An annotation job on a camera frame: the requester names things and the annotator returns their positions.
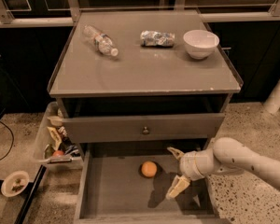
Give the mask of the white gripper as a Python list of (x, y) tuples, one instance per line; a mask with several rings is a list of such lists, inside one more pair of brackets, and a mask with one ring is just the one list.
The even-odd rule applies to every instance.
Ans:
[(176, 175), (171, 187), (166, 193), (166, 199), (172, 200), (183, 192), (191, 181), (196, 181), (205, 178), (215, 169), (214, 154), (212, 149), (202, 151), (191, 151), (188, 153), (182, 152), (174, 147), (168, 147), (179, 162), (179, 169), (182, 176)]

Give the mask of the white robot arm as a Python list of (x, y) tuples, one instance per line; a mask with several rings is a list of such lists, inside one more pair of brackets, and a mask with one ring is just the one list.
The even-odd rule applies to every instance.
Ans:
[(211, 148), (201, 151), (184, 153), (173, 147), (168, 150), (178, 160), (181, 175), (175, 176), (166, 193), (167, 200), (176, 198), (192, 181), (238, 170), (248, 171), (280, 191), (280, 161), (262, 156), (233, 138), (219, 138)]

